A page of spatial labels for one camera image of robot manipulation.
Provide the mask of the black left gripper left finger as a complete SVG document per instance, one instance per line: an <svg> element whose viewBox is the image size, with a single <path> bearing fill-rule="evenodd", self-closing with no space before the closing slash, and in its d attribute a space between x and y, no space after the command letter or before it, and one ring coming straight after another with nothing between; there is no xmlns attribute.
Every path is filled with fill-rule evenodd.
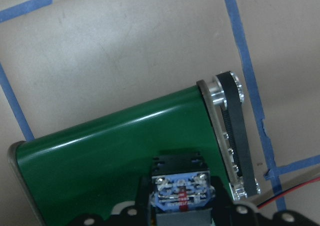
<svg viewBox="0 0 320 226"><path fill-rule="evenodd" d="M95 213L83 213L67 223L68 226L150 226L152 225L152 210L150 203L151 180L141 177L135 201L132 205L117 204L107 219Z"/></svg>

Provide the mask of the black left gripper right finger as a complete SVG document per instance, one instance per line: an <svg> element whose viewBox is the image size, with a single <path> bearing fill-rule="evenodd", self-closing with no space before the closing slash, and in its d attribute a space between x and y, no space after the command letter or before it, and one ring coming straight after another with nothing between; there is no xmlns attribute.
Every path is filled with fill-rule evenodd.
<svg viewBox="0 0 320 226"><path fill-rule="evenodd" d="M215 197L211 201L213 226L317 226L318 223L292 210L282 210L272 218L263 216L258 208L247 201L233 201L222 180L211 177Z"/></svg>

